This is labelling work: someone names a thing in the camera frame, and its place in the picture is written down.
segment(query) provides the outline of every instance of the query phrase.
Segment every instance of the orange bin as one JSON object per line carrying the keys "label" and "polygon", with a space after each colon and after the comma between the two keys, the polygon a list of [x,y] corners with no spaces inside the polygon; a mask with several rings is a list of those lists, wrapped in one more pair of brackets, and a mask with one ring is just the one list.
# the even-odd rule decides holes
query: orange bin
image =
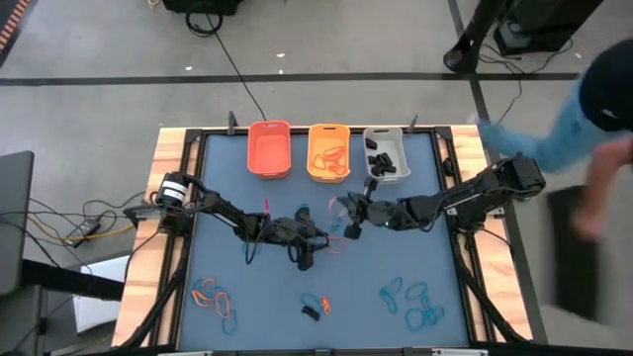
{"label": "orange bin", "polygon": [[290,125],[257,122],[248,128],[248,170],[260,179],[282,179],[290,173]]}
{"label": "orange bin", "polygon": [[308,173],[320,183],[340,183],[349,174],[349,128],[319,124],[308,133]]}

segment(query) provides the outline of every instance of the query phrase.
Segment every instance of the plastic bin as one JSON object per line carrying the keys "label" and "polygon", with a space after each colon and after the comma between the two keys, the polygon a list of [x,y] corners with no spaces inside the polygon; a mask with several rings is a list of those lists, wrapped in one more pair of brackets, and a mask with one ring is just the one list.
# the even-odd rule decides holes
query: plastic bin
{"label": "plastic bin", "polygon": [[349,128],[319,124],[308,133],[308,173],[320,183],[340,183],[349,175]]}
{"label": "plastic bin", "polygon": [[[374,140],[378,143],[378,148],[367,148],[364,138]],[[405,157],[403,130],[401,128],[367,128],[363,132],[363,146],[365,147],[365,166],[367,167],[367,174],[376,178],[380,184],[396,184],[411,174],[407,166],[407,158]],[[376,177],[372,174],[372,166],[367,161],[367,156],[375,156],[383,152],[389,154],[394,167],[396,167],[396,173],[385,172],[384,176]]]}
{"label": "plastic bin", "polygon": [[290,173],[290,125],[257,122],[248,128],[248,170],[260,179],[282,179]]}

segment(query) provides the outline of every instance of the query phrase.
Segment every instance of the person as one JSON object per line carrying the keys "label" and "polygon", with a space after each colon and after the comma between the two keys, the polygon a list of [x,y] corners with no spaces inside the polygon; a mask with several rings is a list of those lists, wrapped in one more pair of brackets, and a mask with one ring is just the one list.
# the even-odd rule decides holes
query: person
{"label": "person", "polygon": [[476,122],[484,148],[506,156],[522,153],[543,172],[560,172],[597,146],[633,130],[633,39],[612,46],[593,61],[546,136]]}
{"label": "person", "polygon": [[581,205],[572,218],[572,227],[581,239],[600,238],[608,188],[619,168],[630,163],[633,163],[633,135],[601,144],[593,152]]}
{"label": "person", "polygon": [[598,55],[545,137],[478,125],[486,149],[507,156],[520,152],[547,173],[560,172],[592,153],[587,185],[571,224],[581,239],[599,239],[609,185],[621,166],[633,163],[633,39]]}

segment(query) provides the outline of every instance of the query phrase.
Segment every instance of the black cap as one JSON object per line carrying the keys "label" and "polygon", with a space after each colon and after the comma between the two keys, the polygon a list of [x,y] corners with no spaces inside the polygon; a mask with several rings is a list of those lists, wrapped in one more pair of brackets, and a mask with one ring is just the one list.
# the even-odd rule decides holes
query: black cap
{"label": "black cap", "polygon": [[585,116],[607,131],[633,131],[633,39],[601,53],[583,77],[580,90]]}

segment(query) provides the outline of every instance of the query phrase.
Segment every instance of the hand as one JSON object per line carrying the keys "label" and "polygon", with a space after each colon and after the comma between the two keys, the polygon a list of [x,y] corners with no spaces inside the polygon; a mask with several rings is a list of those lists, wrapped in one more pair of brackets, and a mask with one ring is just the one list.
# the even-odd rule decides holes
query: hand
{"label": "hand", "polygon": [[598,241],[602,235],[602,215],[578,211],[572,217],[572,228],[583,241]]}

